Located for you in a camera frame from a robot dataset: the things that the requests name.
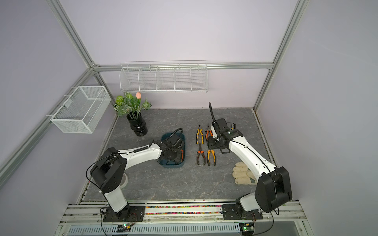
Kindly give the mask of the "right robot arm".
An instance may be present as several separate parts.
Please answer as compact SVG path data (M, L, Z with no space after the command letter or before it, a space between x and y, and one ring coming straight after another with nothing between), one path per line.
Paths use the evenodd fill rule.
M290 176L285 167L278 168L266 160L238 129L229 128L225 119L213 120L211 130L213 136L208 138L208 147L233 152L257 178L255 192L237 200L241 210L260 209L269 213L292 200Z

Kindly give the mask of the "yellow long nose pliers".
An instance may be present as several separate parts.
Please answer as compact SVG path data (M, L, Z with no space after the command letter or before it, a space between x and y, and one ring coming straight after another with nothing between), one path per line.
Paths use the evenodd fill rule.
M207 157L206 157L206 160L207 160L207 165L208 165L208 166L211 165L211 160L213 160L213 165L216 166L217 159L216 159L215 151L214 151L213 149L209 149L209 150L207 151Z

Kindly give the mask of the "grey orange Greener pliers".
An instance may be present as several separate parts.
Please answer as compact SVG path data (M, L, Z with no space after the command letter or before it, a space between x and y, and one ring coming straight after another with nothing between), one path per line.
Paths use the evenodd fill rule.
M211 126L210 126L210 125L207 126L207 129L206 129L206 132L205 132L205 133L206 133L206 134L205 134L205 139L206 139L206 141L209 140L209 137L213 137L213 132L212 132L212 129L211 129Z

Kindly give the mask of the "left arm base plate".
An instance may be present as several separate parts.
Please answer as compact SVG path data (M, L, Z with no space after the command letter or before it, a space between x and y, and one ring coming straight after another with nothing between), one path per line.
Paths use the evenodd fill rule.
M103 222L141 222L145 215L144 206L126 206L116 213L110 206L103 207L100 212Z

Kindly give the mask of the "orange black pliers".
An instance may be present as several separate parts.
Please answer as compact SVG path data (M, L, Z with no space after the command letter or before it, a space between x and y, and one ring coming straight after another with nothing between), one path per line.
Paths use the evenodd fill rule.
M199 143L198 145L198 151L197 151L197 156L196 156L196 163L197 165L200 165L200 158L202 157L203 159L203 165L206 164L206 157L204 155L204 151L202 150L202 145Z

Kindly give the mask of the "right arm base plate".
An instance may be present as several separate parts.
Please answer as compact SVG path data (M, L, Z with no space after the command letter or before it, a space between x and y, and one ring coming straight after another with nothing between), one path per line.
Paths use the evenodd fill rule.
M224 220L261 220L263 219L261 211L258 209L245 211L239 204L224 204L220 208L220 213Z

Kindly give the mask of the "yellow grey pliers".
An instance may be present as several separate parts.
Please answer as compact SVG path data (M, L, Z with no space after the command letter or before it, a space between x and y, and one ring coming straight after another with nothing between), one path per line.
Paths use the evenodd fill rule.
M203 135L202 127L201 127L200 124L197 127L196 143L197 144L204 144L204 135Z

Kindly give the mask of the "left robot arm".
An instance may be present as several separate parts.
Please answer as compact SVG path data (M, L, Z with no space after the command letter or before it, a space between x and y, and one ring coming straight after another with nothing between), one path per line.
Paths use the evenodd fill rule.
M170 134L166 139L126 150L108 148L90 170L95 185L115 213L128 207L121 190L125 170L138 164L157 160L161 166L178 166L185 160L185 138Z

